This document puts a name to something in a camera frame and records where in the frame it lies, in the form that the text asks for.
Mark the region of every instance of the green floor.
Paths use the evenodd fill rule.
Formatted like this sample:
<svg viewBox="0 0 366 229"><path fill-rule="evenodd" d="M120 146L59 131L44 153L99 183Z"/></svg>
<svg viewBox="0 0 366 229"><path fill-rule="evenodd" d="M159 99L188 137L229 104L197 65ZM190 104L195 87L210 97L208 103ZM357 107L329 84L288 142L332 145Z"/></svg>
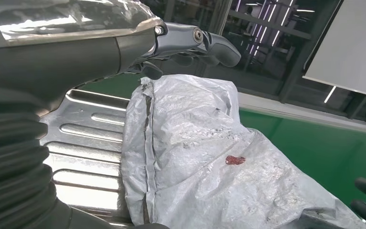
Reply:
<svg viewBox="0 0 366 229"><path fill-rule="evenodd" d="M84 90L130 98L139 85L137 75L121 75ZM366 133L303 121L240 111L244 126L263 132L296 166L349 204L366 196L354 179L366 177Z"/></svg>

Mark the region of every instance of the robotic hand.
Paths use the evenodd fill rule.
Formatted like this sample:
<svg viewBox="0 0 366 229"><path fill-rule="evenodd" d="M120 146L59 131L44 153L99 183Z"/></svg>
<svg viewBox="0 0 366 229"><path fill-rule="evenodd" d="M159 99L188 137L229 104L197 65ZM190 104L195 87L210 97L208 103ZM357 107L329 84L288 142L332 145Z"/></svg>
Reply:
<svg viewBox="0 0 366 229"><path fill-rule="evenodd" d="M226 38L196 26L166 22L164 27L155 27L155 33L154 46L126 72L144 73L151 79L158 79L163 72L147 60L172 60L181 66L190 66L193 58L198 58L207 65L221 63L233 67L241 59L238 50Z"/></svg>

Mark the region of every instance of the projector screen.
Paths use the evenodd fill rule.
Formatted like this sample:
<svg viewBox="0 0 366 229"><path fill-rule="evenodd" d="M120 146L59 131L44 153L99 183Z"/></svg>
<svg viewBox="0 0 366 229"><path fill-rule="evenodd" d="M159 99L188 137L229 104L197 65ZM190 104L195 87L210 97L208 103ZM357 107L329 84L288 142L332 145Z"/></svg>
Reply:
<svg viewBox="0 0 366 229"><path fill-rule="evenodd" d="M304 78L366 94L366 0L345 0Z"/></svg>

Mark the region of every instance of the metal surface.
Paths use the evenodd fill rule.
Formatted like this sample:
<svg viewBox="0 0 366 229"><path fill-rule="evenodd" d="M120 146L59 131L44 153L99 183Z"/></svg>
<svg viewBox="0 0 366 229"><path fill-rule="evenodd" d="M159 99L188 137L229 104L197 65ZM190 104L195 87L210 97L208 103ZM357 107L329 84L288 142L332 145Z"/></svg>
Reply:
<svg viewBox="0 0 366 229"><path fill-rule="evenodd" d="M58 198L115 228L131 225L120 174L128 101L71 90L56 111L41 119L48 125L41 144L50 150L44 163L52 167Z"/></svg>
<svg viewBox="0 0 366 229"><path fill-rule="evenodd" d="M124 36L162 24L134 0L0 0L0 47Z"/></svg>

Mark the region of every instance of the fluorescent light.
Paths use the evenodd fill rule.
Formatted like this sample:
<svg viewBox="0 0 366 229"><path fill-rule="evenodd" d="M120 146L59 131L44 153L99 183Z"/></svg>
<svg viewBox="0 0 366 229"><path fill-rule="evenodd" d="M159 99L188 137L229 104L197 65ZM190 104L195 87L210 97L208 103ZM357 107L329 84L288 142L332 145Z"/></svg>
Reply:
<svg viewBox="0 0 366 229"><path fill-rule="evenodd" d="M281 26L283 26L283 25L284 25L284 21L285 21L285 19L287 18L287 14L288 14L288 12L290 11L290 7L293 5L293 1L294 1L294 0L291 0L291 2L290 2L290 6L287 8L287 12L285 12L284 18L283 18L283 20L281 21ZM277 33L275 34L275 37L274 37L274 40L273 40L272 46L274 46L275 40L277 40L277 37L278 37L278 34L279 34L279 33L280 33L280 31L277 31Z"/></svg>
<svg viewBox="0 0 366 229"><path fill-rule="evenodd" d="M270 14L270 17L269 17L268 22L270 22L271 16L273 15L273 13L274 13L274 10L275 10L275 7L276 7L276 6L277 6L277 5L274 5L273 10L272 10L272 12L271 12L271 14Z"/></svg>
<svg viewBox="0 0 366 229"><path fill-rule="evenodd" d="M330 91L330 93L327 95L326 99L325 99L325 103L329 100L330 96L332 96L333 91L336 89L336 86L333 86L332 90Z"/></svg>
<svg viewBox="0 0 366 229"><path fill-rule="evenodd" d="M314 13L315 10L297 10L297 12L310 12L310 13Z"/></svg>
<svg viewBox="0 0 366 229"><path fill-rule="evenodd" d="M238 10L239 10L239 6L240 6L240 5L241 5L241 0L239 0L239 1L238 1L238 4L236 5L236 9L235 9L235 11L236 11L236 12L238 12Z"/></svg>
<svg viewBox="0 0 366 229"><path fill-rule="evenodd" d="M270 22L271 17L272 17L272 15L273 15L273 13L274 13L274 10L275 10L275 7L276 7L276 6L277 6L276 4L273 6L273 9L272 9L272 12L270 13L269 19L267 20L268 22ZM262 43L262 40L263 40L264 34L266 33L266 29L267 29L267 27L265 27L265 28L264 28L264 31L263 31L262 37L260 38L260 43ZM256 48L256 51L254 52L254 56L256 56L256 54L257 54L257 50L259 50L259 46Z"/></svg>

